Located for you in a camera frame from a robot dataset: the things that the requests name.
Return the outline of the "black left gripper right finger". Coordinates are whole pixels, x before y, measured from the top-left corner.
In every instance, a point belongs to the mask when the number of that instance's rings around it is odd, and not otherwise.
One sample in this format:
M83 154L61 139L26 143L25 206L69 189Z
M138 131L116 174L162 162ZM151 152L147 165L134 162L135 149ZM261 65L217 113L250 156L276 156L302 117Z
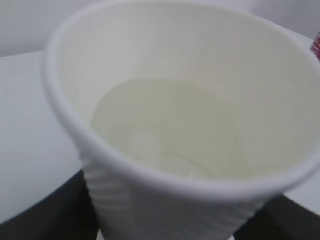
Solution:
M320 217L281 195L235 234L236 240L319 240Z

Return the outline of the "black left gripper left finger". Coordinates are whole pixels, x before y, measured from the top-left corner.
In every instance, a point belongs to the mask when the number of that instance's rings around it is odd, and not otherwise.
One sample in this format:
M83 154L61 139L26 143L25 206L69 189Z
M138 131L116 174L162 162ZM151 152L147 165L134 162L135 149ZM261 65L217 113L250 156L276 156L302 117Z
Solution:
M38 204L0 225L2 240L95 240L98 232L82 171Z

